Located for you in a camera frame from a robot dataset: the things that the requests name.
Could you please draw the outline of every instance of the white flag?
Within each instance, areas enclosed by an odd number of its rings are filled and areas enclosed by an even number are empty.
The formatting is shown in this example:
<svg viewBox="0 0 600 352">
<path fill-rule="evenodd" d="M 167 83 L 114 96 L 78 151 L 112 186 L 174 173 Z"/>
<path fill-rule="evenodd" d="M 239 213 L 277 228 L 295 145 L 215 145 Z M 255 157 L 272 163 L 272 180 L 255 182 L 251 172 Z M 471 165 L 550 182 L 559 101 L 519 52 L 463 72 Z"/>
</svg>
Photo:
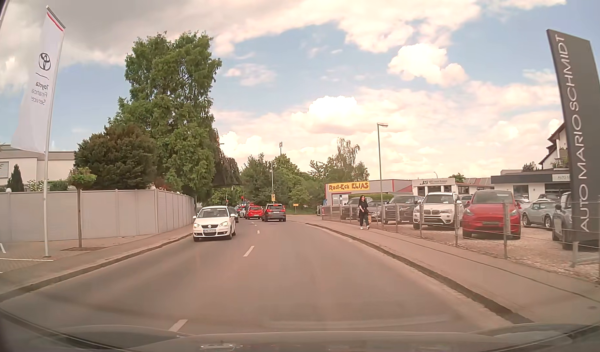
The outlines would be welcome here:
<svg viewBox="0 0 600 352">
<path fill-rule="evenodd" d="M 11 138 L 11 146 L 31 152 L 45 153 L 50 128 L 57 67 L 64 40 L 64 27 L 46 8 L 39 49 L 33 57 L 29 83 L 20 105 L 18 127 Z"/>
</svg>

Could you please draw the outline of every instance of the sky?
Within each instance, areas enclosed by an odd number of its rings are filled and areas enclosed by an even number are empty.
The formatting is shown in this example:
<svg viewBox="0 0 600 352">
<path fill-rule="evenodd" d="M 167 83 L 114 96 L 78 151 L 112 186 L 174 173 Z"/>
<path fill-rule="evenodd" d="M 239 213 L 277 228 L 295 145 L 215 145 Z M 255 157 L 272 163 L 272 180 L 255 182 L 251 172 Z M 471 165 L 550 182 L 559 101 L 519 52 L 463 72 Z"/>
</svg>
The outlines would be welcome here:
<svg viewBox="0 0 600 352">
<path fill-rule="evenodd" d="M 546 29 L 591 41 L 600 0 L 11 0 L 0 31 L 8 143 L 49 5 L 65 24 L 51 150 L 76 150 L 128 96 L 138 37 L 214 37 L 227 156 L 282 151 L 303 171 L 343 137 L 377 179 L 499 175 L 546 156 L 562 113 Z"/>
</svg>

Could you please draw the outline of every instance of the woman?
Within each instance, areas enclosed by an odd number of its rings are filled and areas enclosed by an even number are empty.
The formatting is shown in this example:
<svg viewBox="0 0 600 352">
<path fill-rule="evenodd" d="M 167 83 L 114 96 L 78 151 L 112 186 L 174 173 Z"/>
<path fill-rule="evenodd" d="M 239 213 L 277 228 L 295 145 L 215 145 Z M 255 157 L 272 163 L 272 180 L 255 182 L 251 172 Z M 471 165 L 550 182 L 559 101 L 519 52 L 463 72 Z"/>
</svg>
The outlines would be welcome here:
<svg viewBox="0 0 600 352">
<path fill-rule="evenodd" d="M 367 229 L 369 229 L 369 219 L 367 218 L 367 201 L 365 200 L 365 196 L 361 196 L 361 199 L 359 200 L 359 225 L 361 226 L 361 230 L 363 229 L 363 220 L 365 220 Z"/>
</svg>

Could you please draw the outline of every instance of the gravel lot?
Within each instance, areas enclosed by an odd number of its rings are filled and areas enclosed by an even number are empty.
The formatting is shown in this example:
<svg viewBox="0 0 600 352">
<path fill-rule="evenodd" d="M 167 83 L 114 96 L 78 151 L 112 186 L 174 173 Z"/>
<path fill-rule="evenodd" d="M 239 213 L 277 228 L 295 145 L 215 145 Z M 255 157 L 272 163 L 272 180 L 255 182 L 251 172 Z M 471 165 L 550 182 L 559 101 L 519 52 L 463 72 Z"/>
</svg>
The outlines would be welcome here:
<svg viewBox="0 0 600 352">
<path fill-rule="evenodd" d="M 339 219 L 335 218 L 332 221 L 338 222 Z M 358 226 L 357 221 L 352 221 L 351 224 Z M 371 227 L 396 232 L 396 225 L 393 222 L 390 225 L 384 225 L 384 227 L 380 223 L 372 223 Z M 424 226 L 420 232 L 420 230 L 414 230 L 411 224 L 398 224 L 397 233 L 455 245 L 454 228 Z M 504 239 L 501 234 L 475 234 L 473 239 L 464 239 L 459 229 L 458 247 L 504 258 Z M 578 253 L 579 260 L 592 259 L 593 261 L 578 264 L 575 268 L 571 268 L 571 251 L 563 250 L 560 243 L 552 241 L 552 231 L 542 227 L 522 228 L 521 239 L 507 241 L 507 254 L 509 260 L 525 265 L 598 281 L 597 249 L 581 246 Z"/>
</svg>

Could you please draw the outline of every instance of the dark banner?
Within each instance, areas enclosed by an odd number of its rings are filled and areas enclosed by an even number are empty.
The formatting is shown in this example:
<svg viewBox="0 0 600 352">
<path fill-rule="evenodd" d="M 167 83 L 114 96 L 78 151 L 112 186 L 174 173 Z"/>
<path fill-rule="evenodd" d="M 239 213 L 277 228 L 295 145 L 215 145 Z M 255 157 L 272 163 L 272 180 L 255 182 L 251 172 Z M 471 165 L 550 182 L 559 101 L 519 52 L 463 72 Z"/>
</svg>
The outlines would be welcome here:
<svg viewBox="0 0 600 352">
<path fill-rule="evenodd" d="M 588 40 L 547 30 L 561 93 L 571 175 L 572 241 L 600 232 L 600 79 Z"/>
</svg>

